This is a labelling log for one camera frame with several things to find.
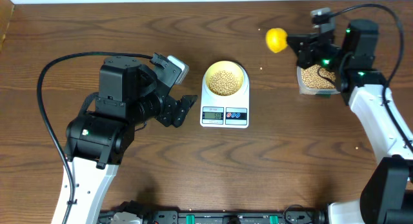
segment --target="digital kitchen scale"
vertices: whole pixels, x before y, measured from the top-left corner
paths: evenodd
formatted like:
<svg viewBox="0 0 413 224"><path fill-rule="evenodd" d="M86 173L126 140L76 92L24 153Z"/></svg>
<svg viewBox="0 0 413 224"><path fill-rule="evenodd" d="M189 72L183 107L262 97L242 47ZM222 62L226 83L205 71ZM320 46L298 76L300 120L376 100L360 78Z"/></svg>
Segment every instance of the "digital kitchen scale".
<svg viewBox="0 0 413 224"><path fill-rule="evenodd" d="M220 96L209 87L210 78L217 72L233 73L239 80L239 89L229 96ZM202 81L201 117L203 127L246 128L250 123L250 81L242 66L230 62L214 63Z"/></svg>

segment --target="black cable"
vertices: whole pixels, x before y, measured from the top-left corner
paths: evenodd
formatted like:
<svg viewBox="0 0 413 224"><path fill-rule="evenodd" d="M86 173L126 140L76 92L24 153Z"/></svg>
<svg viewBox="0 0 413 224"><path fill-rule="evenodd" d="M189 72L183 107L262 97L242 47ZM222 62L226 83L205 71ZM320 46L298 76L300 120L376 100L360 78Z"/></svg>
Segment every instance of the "black cable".
<svg viewBox="0 0 413 224"><path fill-rule="evenodd" d="M407 138L407 136L405 135L405 133L403 132L403 130L401 129L401 127L399 126L399 123L396 121L396 118L393 116L392 111L390 110L390 107L388 106L388 102L386 100L386 89L390 86L390 82L392 81L394 75L396 75L396 72L399 68L399 65L401 63L401 60L403 59L403 54L405 51L405 38L404 38L404 31L403 31L403 24L401 23L399 17L393 12L393 10L391 10L390 8L384 6L384 5L379 5L379 4L362 4L362 5L355 5L352 6L350 8L346 8L340 12L337 12L335 14L330 15L329 17L336 17L338 15L344 14L345 12L351 11L351 10L355 10L357 8L364 8L364 7L372 7L372 8L380 8L386 12L388 12L394 19L394 21L396 22L396 26L399 30L399 40L400 40L400 44L399 44L399 56L398 56L398 60L396 61L396 65L394 66L394 69L391 73L391 75L388 77L385 85L383 86L383 91L381 92L381 96L383 98L383 104L386 108L386 111L388 113L388 115L390 116L390 119L392 120L394 126L396 127L396 129L398 130L398 132L400 133L400 136L403 138L403 141L405 142L406 146L410 149L411 152L413 152L413 146L410 142L410 140Z"/></svg>
<svg viewBox="0 0 413 224"><path fill-rule="evenodd" d="M39 104L39 110L40 114L43 118L43 121L45 122L47 131L49 132L50 136L52 137L52 140L54 142L54 145L56 146L57 151L59 152L59 156L61 158L61 161L63 162L63 166L66 170L67 176L69 178L69 184L70 184L70 196L69 196L69 201L67 202L67 208L65 212L65 216L63 218L63 223L65 224L67 222L67 219L69 217L70 209L72 208L72 205L74 203L74 196L75 196L75 184L73 180L73 175L70 171L69 164L67 161L67 158L65 157L65 153L63 152L63 149L60 147L59 141L57 140L56 135L54 134L53 128L49 122L49 119L47 118L46 115L46 110L45 110L45 105L43 104L43 97L42 97L42 92L41 92L41 87L43 85L43 79L46 76L47 71L56 63L62 62L66 59L72 59L75 57L82 57L82 56L130 56L130 57L142 57L145 59L152 59L151 56L146 56L143 54L129 54L129 53L113 53L113 52L83 52L83 53L77 53L77 54L71 54L68 56L63 56L58 59L53 60L49 64L47 64L44 69L41 71L39 80L37 81L37 103Z"/></svg>
<svg viewBox="0 0 413 224"><path fill-rule="evenodd" d="M309 221L308 223L312 223L312 222L313 222L313 216L310 215L310 214L308 213L308 211L305 210L302 205L297 205L297 204L295 204L295 205L290 205L290 206L287 207L287 208L284 210L284 212L283 212L283 219L284 219L284 221L285 221L287 224L292 224L289 220L287 220L287 219L285 218L285 213L286 213L287 210L290 209L291 207L300 207L300 208L302 208L302 209L305 211L305 213L307 214L307 216L310 218L310 221Z"/></svg>
<svg viewBox="0 0 413 224"><path fill-rule="evenodd" d="M135 130L135 132L140 131L140 130L143 130L145 127L146 127L146 121L143 123L143 127L137 128L137 129Z"/></svg>
<svg viewBox="0 0 413 224"><path fill-rule="evenodd" d="M332 79L327 78L327 77L324 77L324 76L322 76L322 75L320 74L321 69L322 69L322 68L319 67L318 70L317 70L318 76L321 77L321 78L323 78L323 79L325 79L325 80L327 80L328 82L330 82L330 84L332 84L334 87L336 87L335 84L334 84L334 81L333 81Z"/></svg>
<svg viewBox="0 0 413 224"><path fill-rule="evenodd" d="M343 67L344 67L345 62L347 61L347 58L350 57L350 56L352 56L352 55L353 55L353 52L347 52L347 53L343 56L343 59L342 59L341 62L340 62L340 66L338 67L338 73L339 73L340 76L342 75Z"/></svg>
<svg viewBox="0 0 413 224"><path fill-rule="evenodd" d="M80 111L78 116L86 113L86 111L88 110L90 104L92 104L92 102L99 97L99 92L93 92L91 94L89 94L86 98L85 101L83 102L82 106L80 107Z"/></svg>

